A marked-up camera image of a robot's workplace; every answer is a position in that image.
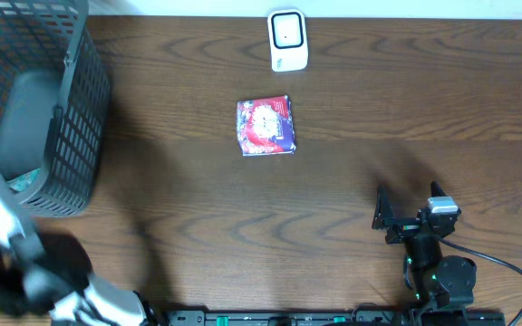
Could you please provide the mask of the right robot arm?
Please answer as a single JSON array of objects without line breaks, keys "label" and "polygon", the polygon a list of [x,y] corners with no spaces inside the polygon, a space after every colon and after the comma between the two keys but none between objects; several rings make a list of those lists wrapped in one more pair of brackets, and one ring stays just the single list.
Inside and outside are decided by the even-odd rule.
[{"label": "right robot arm", "polygon": [[372,228],[386,232],[388,245],[403,244],[406,269],[417,301],[395,313],[392,325],[468,325],[466,307],[474,302],[476,264],[462,256],[445,256],[440,241],[455,231],[461,213],[437,182],[415,217],[397,217],[384,187],[378,187]]}]

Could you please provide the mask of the red purple snack packet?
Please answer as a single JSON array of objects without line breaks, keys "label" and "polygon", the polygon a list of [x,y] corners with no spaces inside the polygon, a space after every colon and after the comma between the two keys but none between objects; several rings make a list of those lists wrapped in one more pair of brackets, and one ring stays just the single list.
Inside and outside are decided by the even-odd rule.
[{"label": "red purple snack packet", "polygon": [[245,157],[293,154],[296,143],[289,97],[240,101],[236,110],[236,133]]}]

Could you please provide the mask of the teal snack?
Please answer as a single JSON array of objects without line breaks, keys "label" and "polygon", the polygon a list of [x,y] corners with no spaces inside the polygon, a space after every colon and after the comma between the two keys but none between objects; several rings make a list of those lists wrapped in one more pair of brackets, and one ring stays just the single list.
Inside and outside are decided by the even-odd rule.
[{"label": "teal snack", "polygon": [[12,189],[14,192],[19,193],[26,190],[35,180],[37,179],[39,175],[40,169],[36,168],[29,172],[26,172],[18,177],[15,177],[11,180],[7,181],[7,185],[10,189]]}]

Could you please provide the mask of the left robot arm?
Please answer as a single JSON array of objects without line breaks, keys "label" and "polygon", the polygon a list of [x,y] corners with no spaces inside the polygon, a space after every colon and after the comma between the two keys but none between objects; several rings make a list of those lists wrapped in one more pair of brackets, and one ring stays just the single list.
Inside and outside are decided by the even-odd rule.
[{"label": "left robot arm", "polygon": [[0,173],[0,312],[49,315],[53,325],[160,325],[133,291],[90,267],[79,245],[62,249],[41,235]]}]

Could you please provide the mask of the grey plastic mesh basket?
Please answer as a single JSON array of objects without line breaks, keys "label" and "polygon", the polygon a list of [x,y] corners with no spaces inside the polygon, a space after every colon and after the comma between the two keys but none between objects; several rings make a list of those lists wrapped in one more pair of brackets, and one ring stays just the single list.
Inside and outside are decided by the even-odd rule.
[{"label": "grey plastic mesh basket", "polygon": [[88,13],[86,0],[0,0],[0,173],[40,169],[8,187],[36,216],[77,215],[92,196],[111,86]]}]

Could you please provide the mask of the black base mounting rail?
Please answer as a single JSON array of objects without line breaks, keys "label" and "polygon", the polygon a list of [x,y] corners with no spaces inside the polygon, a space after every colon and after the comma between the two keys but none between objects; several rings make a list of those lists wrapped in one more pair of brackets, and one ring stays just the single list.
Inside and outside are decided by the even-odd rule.
[{"label": "black base mounting rail", "polygon": [[505,326],[500,312],[408,312],[385,311],[364,306],[355,312],[165,312],[169,326]]}]

